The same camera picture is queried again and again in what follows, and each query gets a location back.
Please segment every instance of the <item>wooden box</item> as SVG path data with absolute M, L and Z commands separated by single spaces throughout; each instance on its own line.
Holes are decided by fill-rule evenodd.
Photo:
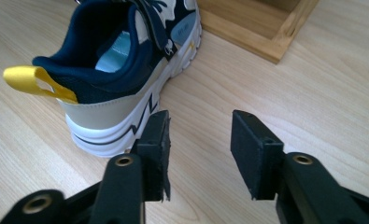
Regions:
M 197 0 L 205 30 L 278 63 L 318 0 Z

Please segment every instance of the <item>wooden table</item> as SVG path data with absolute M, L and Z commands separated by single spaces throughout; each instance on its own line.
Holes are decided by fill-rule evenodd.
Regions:
M 54 53 L 75 7 L 0 1 L 0 218 L 31 192 L 69 197 L 105 170 L 107 159 L 76 148 L 54 99 L 2 79 L 6 67 Z M 275 202 L 253 202 L 237 171 L 234 109 L 258 116 L 286 152 L 317 157 L 341 185 L 369 196 L 369 0 L 320 0 L 278 65 L 203 32 L 161 104 L 172 118 L 172 200 L 147 203 L 148 223 L 278 223 Z

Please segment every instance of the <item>wooden tray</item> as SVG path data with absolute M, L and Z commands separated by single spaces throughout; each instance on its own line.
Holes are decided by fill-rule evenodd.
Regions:
M 278 63 L 318 0 L 197 0 L 205 30 Z

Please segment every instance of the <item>navy blue sneaker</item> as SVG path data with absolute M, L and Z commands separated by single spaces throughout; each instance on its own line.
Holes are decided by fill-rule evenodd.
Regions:
M 33 65 L 74 94 L 56 97 L 75 143 L 112 157 L 141 136 L 163 84 L 190 64 L 201 32 L 196 0 L 85 0 L 61 49 Z

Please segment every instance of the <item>shoe upper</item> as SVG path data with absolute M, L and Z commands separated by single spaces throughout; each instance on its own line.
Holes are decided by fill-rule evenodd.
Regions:
M 80 104 L 135 94 L 185 41 L 194 10 L 194 0 L 83 1 L 62 47 L 33 65 L 73 91 Z

